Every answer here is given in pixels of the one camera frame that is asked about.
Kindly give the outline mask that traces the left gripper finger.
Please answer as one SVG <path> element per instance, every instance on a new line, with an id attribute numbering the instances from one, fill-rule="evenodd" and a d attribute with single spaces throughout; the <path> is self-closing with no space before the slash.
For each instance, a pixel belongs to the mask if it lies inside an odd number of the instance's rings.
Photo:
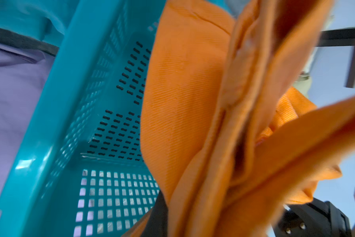
<path id="1" fill-rule="evenodd" d="M 160 191 L 155 205 L 141 237 L 167 237 L 168 236 L 168 207 L 163 193 Z"/>

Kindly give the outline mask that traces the orange pants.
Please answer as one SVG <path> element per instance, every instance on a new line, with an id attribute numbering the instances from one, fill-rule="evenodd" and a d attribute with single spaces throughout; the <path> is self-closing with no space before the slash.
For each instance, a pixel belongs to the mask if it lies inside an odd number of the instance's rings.
<path id="1" fill-rule="evenodd" d="M 169 237 L 260 237 L 355 151 L 355 97 L 316 108 L 293 87 L 333 1 L 250 1 L 237 18 L 167 1 L 150 58 L 141 151 Z"/>

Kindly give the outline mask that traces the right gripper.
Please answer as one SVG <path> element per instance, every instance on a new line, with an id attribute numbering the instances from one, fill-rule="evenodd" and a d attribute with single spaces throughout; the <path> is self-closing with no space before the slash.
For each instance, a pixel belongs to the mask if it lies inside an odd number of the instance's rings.
<path id="1" fill-rule="evenodd" d="M 351 237 L 348 217 L 331 202 L 316 198 L 292 204 L 273 227 L 277 237 Z"/>

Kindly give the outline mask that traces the purple pants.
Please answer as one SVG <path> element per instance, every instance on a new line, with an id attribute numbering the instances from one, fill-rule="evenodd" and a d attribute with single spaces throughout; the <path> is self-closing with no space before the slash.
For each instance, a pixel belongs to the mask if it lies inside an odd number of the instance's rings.
<path id="1" fill-rule="evenodd" d="M 0 44 L 0 194 L 54 60 Z"/>

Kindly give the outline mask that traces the teal plastic basket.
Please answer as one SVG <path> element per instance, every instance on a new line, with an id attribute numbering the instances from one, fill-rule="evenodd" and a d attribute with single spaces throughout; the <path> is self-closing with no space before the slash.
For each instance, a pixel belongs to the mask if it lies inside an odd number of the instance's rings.
<path id="1" fill-rule="evenodd" d="M 141 109 L 164 1 L 82 1 L 0 196 L 0 237 L 121 237 L 159 186 Z"/>

